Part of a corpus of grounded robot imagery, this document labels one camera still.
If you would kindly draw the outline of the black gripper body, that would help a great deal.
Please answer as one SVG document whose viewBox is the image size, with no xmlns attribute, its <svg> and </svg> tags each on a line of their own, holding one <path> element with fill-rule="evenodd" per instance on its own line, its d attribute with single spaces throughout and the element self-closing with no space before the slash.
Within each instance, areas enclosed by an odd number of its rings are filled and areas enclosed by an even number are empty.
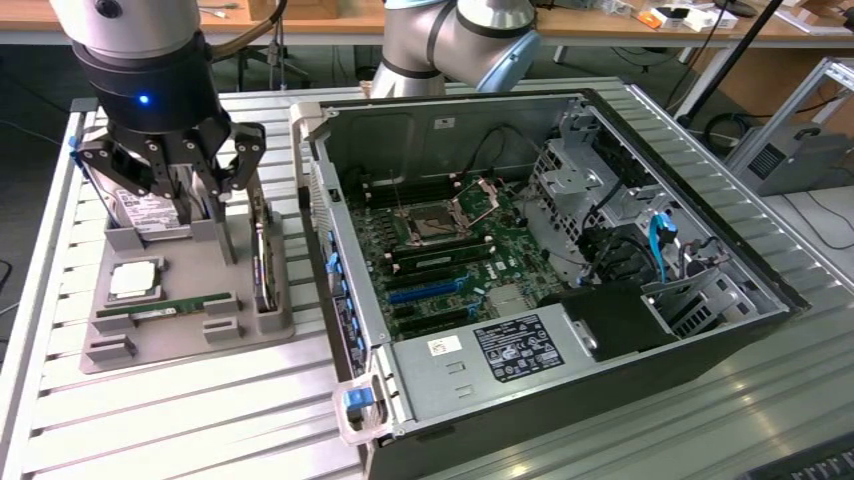
<svg viewBox="0 0 854 480">
<path fill-rule="evenodd" d="M 231 134 L 231 119 L 218 96 L 210 49 L 202 32 L 172 52 L 150 58 L 110 57 L 75 42 L 72 51 L 108 118 L 84 145 L 143 150 L 150 137 L 172 147 L 194 139 L 218 150 Z"/>
</svg>

